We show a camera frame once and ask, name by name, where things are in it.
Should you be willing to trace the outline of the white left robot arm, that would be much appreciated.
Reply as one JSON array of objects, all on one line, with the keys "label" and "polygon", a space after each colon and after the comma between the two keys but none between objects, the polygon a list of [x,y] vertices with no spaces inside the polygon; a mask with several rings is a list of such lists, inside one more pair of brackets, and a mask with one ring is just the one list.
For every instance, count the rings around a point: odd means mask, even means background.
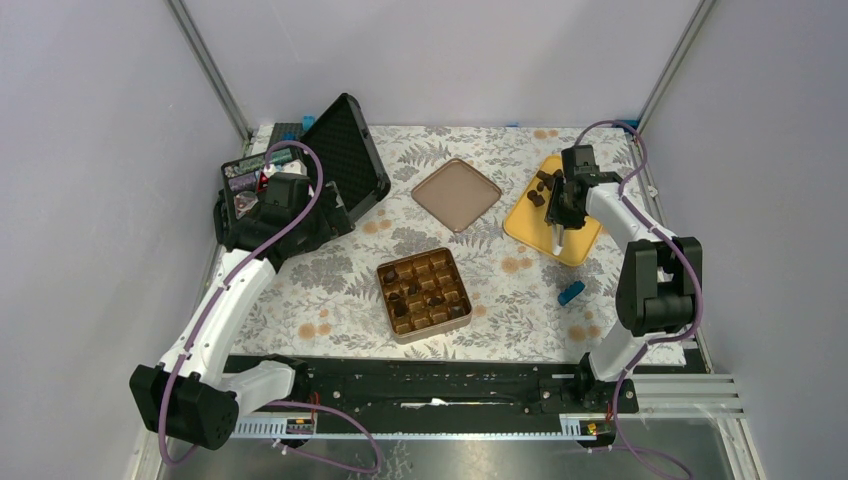
[{"label": "white left robot arm", "polygon": [[281,356],[255,359],[244,371],[225,366],[247,315],[283,263],[352,231],[336,185],[322,175],[278,172],[259,204],[232,227],[230,245],[184,331],[154,366],[139,365],[129,387],[145,427],[156,434],[169,466],[171,439],[192,450],[216,450],[237,421],[277,402],[296,411],[309,401],[304,362]]}]

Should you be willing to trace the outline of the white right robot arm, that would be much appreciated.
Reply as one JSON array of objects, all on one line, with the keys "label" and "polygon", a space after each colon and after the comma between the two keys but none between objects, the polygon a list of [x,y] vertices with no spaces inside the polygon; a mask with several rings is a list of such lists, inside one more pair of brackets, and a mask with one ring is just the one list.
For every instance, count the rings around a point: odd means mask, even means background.
[{"label": "white right robot arm", "polygon": [[589,145],[564,149],[545,221],[552,250],[566,233],[598,221],[623,253],[615,295],[618,321],[601,344],[585,354],[569,385],[583,410],[614,403],[629,373],[654,345],[691,337],[703,315],[703,251],[694,237],[680,237],[656,223],[625,194],[624,179],[605,172]]}]

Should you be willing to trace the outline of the long metal tongs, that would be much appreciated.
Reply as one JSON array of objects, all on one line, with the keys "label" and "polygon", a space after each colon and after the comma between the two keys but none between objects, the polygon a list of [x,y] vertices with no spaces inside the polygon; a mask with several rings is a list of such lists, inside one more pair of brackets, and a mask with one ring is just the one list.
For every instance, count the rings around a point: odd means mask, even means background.
[{"label": "long metal tongs", "polygon": [[551,252],[555,257],[558,257],[564,248],[564,233],[565,229],[562,225],[552,225],[552,245]]}]

